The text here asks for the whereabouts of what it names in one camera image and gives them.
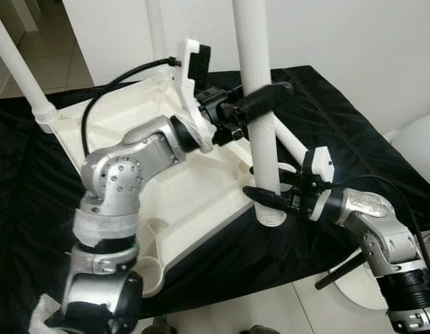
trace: white pipe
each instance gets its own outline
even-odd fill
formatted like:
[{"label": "white pipe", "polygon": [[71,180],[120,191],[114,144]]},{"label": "white pipe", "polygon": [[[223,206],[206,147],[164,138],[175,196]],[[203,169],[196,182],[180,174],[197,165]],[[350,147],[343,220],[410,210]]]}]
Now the white pipe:
[{"label": "white pipe", "polygon": [[278,139],[280,139],[283,146],[285,146],[286,150],[288,150],[298,164],[302,166],[308,149],[275,115],[273,120],[276,125],[276,135]]},{"label": "white pipe", "polygon": [[[159,0],[145,0],[147,9],[148,26],[150,29],[150,39],[152,41],[153,59],[167,58],[166,36],[164,35],[164,26],[161,14],[161,3]],[[170,77],[170,67],[161,66],[156,75],[162,78]]]},{"label": "white pipe", "polygon": [[0,57],[31,105],[33,115],[43,131],[52,133],[49,122],[58,119],[56,107],[45,97],[33,74],[14,45],[0,20]]},{"label": "white pipe", "polygon": [[[264,0],[232,0],[240,59],[241,82],[245,95],[271,83],[266,6]],[[273,112],[248,126],[250,153],[254,165],[255,184],[280,194],[277,147]],[[286,218],[282,211],[255,203],[258,221],[265,226],[278,226]]]}]

